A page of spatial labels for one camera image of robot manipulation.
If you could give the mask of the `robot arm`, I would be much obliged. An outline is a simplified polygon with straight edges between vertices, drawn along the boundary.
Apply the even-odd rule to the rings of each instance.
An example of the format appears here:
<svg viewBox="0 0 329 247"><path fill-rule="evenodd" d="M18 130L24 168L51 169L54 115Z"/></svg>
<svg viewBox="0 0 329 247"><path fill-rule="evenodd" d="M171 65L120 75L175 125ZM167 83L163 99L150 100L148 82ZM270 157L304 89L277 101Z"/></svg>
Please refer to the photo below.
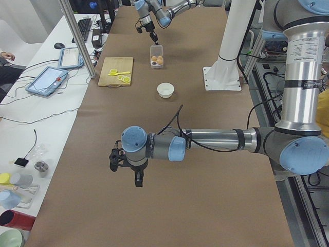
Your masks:
<svg viewBox="0 0 329 247"><path fill-rule="evenodd" d="M131 126L121 135L121 148L112 150L112 171L131 168L136 187L141 187L149 159L182 161L192 145L222 153L247 150L263 154L298 175L309 175L325 166L328 145L320 136L316 109L328 35L328 1L265 1L264 11L264 33L288 39L280 121L274 127L244 130L167 125L157 133Z"/></svg>
<svg viewBox="0 0 329 247"><path fill-rule="evenodd" d="M135 26L137 32L142 33L142 29L144 28L145 31L149 34L154 44L158 45L158 36L155 33L155 25L150 16L151 12L155 15L158 25L162 29L165 29L169 27L169 25L177 15L182 14L187 10L193 9L200 5L205 7L226 6L226 1L187 0L187 1L180 1L178 4L170 8L165 8L164 1L158 1L158 0L131 1L131 4L136 8L139 15L138 22L140 23L140 25Z"/></svg>

